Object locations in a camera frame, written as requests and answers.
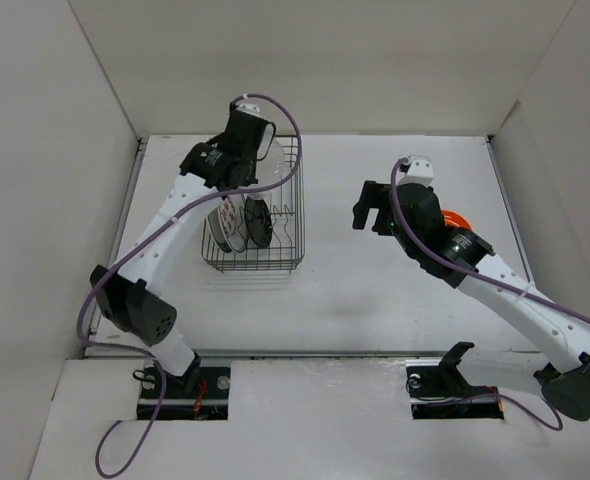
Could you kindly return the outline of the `black plate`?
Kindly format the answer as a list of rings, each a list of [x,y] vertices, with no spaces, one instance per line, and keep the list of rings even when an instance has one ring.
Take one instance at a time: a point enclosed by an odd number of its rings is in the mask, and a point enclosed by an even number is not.
[[[244,204],[245,224],[250,240],[258,249],[267,249],[273,237],[273,224],[267,203],[248,197]]]

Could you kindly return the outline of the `red patterned white plate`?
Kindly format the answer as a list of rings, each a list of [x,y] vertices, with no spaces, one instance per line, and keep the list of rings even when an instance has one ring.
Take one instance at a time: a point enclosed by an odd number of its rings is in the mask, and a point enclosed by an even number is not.
[[[218,207],[218,218],[224,241],[235,253],[243,252],[248,242],[244,206],[243,195],[229,195]]]

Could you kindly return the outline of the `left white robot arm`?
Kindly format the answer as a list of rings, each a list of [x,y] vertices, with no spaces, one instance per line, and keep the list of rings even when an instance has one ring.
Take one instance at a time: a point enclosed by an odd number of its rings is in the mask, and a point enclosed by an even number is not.
[[[188,152],[164,203],[131,251],[91,273],[92,296],[102,316],[140,340],[176,396],[196,390],[200,360],[179,332],[176,308],[162,298],[166,279],[188,240],[223,199],[261,190],[256,170],[270,146],[270,125],[259,106],[233,105],[224,131]]]

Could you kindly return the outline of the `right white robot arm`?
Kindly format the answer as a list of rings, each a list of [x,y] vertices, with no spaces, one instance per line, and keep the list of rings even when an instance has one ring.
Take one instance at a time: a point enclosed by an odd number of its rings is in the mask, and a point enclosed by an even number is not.
[[[411,366],[424,382],[418,398],[466,399],[505,387],[540,395],[570,419],[590,419],[589,317],[547,298],[472,230],[447,225],[430,186],[366,181],[352,208],[353,229],[364,229],[371,212],[374,233],[395,238],[421,270],[489,308],[536,348],[487,354],[459,341],[441,360]]]

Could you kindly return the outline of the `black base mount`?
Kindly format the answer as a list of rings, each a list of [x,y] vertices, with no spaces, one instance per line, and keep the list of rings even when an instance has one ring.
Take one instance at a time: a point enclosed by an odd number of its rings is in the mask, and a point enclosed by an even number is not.
[[[441,358],[416,358],[406,362],[405,388],[414,420],[503,420],[498,389],[471,385],[458,365],[472,342],[456,343]]]
[[[136,405],[138,420],[152,418],[161,394],[161,374],[152,364],[136,369],[132,378],[139,386]],[[220,421],[228,419],[231,368],[205,366],[197,372],[197,380],[186,390],[176,378],[167,375],[167,387],[156,417],[160,421]]]

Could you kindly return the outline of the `orange plate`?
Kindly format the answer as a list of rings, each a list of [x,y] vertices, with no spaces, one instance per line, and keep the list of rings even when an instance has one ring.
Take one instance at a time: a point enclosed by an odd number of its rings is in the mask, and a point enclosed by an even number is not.
[[[454,228],[463,228],[468,231],[472,230],[471,224],[461,214],[459,214],[455,211],[446,210],[446,209],[442,209],[441,213],[444,218],[444,222],[447,226],[454,227]]]

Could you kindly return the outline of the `clear glass plate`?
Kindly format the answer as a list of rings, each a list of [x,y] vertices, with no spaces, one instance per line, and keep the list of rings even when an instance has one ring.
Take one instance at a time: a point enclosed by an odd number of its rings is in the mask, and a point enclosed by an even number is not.
[[[288,172],[285,160],[285,151],[281,143],[273,139],[270,134],[265,134],[258,150],[258,161],[255,164],[255,188],[262,191],[255,193],[254,197],[260,198],[269,192],[270,186],[280,180]]]

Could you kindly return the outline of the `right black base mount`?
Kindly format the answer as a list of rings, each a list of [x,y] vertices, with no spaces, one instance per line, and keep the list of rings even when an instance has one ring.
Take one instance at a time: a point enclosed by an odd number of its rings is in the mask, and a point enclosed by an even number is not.
[[[416,358],[406,362],[405,388],[414,420],[503,420],[498,389],[471,385],[458,365],[472,342],[456,343],[441,358]]]

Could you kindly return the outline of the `green rimmed white plate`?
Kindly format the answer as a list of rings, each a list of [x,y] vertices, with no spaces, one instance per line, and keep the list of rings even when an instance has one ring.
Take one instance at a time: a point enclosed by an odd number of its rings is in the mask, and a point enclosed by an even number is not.
[[[219,209],[214,209],[207,217],[208,227],[211,237],[218,248],[224,253],[232,253],[233,249],[230,245],[229,235],[224,229],[224,224],[220,219]]]

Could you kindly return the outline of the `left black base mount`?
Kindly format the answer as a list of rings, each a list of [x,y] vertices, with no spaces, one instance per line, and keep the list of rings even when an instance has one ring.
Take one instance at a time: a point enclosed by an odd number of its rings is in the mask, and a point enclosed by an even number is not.
[[[161,394],[161,374],[152,364],[136,369],[132,378],[139,386],[136,405],[138,420],[152,418]],[[197,372],[197,380],[186,390],[176,378],[167,375],[167,387],[156,417],[160,421],[220,421],[228,419],[231,368],[205,366]]]

